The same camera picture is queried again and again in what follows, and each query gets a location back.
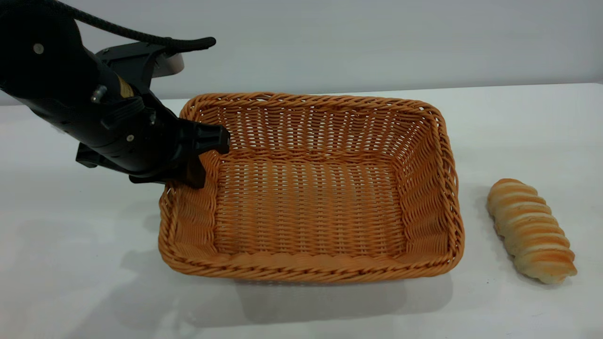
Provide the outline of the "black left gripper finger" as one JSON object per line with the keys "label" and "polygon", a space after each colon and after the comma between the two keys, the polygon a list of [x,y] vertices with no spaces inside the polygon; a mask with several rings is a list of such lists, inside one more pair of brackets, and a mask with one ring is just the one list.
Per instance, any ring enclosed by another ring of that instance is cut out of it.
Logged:
{"label": "black left gripper finger", "polygon": [[175,181],[193,189],[205,186],[205,168],[199,156],[191,156],[181,161],[175,168]]}
{"label": "black left gripper finger", "polygon": [[190,124],[189,156],[198,156],[210,151],[216,151],[220,154],[229,153],[231,134],[226,127],[194,121],[190,121]]}

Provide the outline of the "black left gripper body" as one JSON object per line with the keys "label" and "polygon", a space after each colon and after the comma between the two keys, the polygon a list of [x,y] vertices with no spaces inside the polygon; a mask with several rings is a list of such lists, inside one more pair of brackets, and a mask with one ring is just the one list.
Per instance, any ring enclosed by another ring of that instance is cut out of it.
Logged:
{"label": "black left gripper body", "polygon": [[134,183],[186,181],[196,165],[196,125],[177,117],[144,83],[70,81],[57,90],[57,123],[77,139],[75,160]]}

